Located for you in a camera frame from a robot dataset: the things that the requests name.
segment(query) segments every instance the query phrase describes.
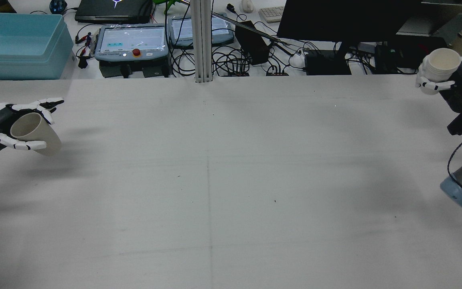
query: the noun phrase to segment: white table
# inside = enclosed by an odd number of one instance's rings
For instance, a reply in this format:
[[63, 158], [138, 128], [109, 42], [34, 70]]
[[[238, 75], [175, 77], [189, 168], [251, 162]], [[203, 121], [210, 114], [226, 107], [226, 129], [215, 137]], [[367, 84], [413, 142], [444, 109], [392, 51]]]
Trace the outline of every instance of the white table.
[[0, 81], [66, 100], [59, 154], [0, 152], [0, 289], [462, 288], [462, 137], [413, 84]]

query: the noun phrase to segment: power adapter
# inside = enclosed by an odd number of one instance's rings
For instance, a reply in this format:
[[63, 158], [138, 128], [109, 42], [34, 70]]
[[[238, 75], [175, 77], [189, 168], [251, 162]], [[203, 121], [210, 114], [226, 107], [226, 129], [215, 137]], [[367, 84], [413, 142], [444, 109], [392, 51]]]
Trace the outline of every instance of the power adapter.
[[288, 73], [266, 73], [267, 76], [289, 76]]
[[[241, 22], [249, 27], [255, 28], [252, 21], [247, 20]], [[240, 43], [242, 50], [251, 57], [251, 64], [262, 64], [268, 61], [268, 54], [270, 48], [267, 46], [263, 38], [248, 29], [236, 26], [235, 27], [235, 37]]]

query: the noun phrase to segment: storage box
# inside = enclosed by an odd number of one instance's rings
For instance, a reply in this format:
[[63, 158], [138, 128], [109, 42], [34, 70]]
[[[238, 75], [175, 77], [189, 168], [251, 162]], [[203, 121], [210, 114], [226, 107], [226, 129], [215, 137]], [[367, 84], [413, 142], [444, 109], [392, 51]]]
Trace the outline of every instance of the storage box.
[[62, 15], [0, 13], [0, 80], [59, 79], [72, 45]]

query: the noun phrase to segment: paper cup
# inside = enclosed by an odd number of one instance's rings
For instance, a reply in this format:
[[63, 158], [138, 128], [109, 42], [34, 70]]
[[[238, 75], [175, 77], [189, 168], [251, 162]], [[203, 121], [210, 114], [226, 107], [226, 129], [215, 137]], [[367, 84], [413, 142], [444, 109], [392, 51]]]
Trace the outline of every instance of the paper cup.
[[461, 64], [460, 55], [449, 48], [432, 51], [424, 62], [424, 76], [430, 81], [447, 81]]
[[39, 113], [29, 113], [20, 117], [10, 128], [10, 135], [22, 141], [45, 141], [47, 147], [35, 152], [46, 156], [56, 154], [62, 147], [57, 133]]

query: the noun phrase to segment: green object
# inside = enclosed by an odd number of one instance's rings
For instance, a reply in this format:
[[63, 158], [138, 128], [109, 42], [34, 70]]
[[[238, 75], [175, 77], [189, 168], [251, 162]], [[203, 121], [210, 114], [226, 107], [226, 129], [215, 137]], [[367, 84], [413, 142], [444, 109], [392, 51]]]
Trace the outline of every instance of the green object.
[[167, 14], [167, 11], [169, 10], [170, 6], [176, 5], [176, 2], [181, 2], [181, 0], [152, 0], [152, 1], [156, 5], [167, 2], [167, 7], [165, 7], [165, 11], [163, 11], [164, 14]]

